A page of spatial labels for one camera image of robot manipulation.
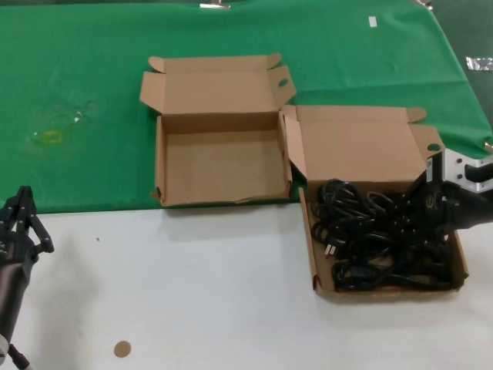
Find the white table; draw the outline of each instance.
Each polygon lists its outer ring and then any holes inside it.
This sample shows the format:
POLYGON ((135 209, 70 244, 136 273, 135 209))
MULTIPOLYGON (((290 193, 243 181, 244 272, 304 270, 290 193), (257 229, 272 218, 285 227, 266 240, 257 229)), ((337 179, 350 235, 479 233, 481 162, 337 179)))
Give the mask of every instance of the white table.
POLYGON ((493 225, 461 233, 458 294, 337 304, 312 292, 297 204, 41 218, 55 253, 13 338, 36 370, 493 366, 493 225))

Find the coiled black cable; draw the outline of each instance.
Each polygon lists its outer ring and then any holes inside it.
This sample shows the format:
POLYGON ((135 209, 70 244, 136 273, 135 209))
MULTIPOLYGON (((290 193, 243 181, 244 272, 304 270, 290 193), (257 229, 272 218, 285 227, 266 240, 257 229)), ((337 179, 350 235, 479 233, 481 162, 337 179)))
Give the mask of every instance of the coiled black cable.
POLYGON ((420 290, 451 288, 443 239, 419 232, 412 207, 400 207, 400 192, 360 192, 352 183, 330 180, 311 204, 318 221, 312 237, 336 247, 335 288, 369 291, 383 286, 420 290))

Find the cardboard box flap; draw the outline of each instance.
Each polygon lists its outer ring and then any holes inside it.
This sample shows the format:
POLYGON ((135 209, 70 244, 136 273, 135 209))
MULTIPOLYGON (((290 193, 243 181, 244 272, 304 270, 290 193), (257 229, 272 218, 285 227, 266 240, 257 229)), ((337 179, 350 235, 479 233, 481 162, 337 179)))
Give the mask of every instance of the cardboard box flap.
POLYGON ((275 112, 295 94, 279 55, 161 59, 152 57, 140 99, 162 114, 275 112))
POLYGON ((414 140, 416 140, 421 157, 424 160, 445 149, 440 134, 438 134, 437 129, 434 127, 420 124, 411 124, 409 127, 413 133, 414 140))
POLYGON ((280 53, 272 55, 160 58, 151 56, 149 64, 161 73, 265 71, 280 63, 280 53))
POLYGON ((438 136, 409 125, 426 116, 423 109, 286 106, 283 113, 290 159, 309 181, 415 180, 424 170, 421 150, 438 136))
POLYGON ((164 107, 164 92, 166 88, 166 75, 160 73, 144 72, 140 101, 154 110, 162 113, 164 107))
POLYGON ((401 122, 416 123, 426 118, 423 108, 400 108, 391 106, 296 106, 293 111, 287 108, 287 114, 303 121, 338 122, 401 122))

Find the tan circular sticker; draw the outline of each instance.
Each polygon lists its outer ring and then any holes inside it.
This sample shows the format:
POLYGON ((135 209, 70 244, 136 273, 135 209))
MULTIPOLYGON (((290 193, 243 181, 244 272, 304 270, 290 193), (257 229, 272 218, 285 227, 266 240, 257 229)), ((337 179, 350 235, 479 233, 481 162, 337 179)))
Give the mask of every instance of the tan circular sticker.
POLYGON ((131 349, 132 346, 130 345, 130 343, 128 343, 127 341, 121 341, 115 346, 115 356, 124 358, 130 354, 131 349))

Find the cardboard box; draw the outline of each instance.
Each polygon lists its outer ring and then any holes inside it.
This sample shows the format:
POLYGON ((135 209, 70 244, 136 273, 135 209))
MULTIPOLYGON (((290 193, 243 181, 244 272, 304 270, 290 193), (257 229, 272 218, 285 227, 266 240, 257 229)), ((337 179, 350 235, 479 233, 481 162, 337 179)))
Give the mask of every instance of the cardboard box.
POLYGON ((287 199, 291 171, 280 108, 296 93, 280 54, 162 59, 140 99, 156 125, 163 206, 287 199))
MULTIPOLYGON (((313 289, 320 296, 420 297, 443 292, 412 291, 386 287, 379 291, 334 290, 331 268, 334 256, 325 256, 326 246, 311 237, 315 217, 310 202, 318 187, 337 178, 352 182, 363 191, 406 190, 424 171, 425 160, 437 145, 443 148, 434 127, 415 124, 426 117, 423 109, 363 106, 285 106, 283 108, 290 159, 307 178, 300 189, 307 234, 313 289)), ((454 290, 468 276, 457 234, 448 238, 451 249, 454 290)))

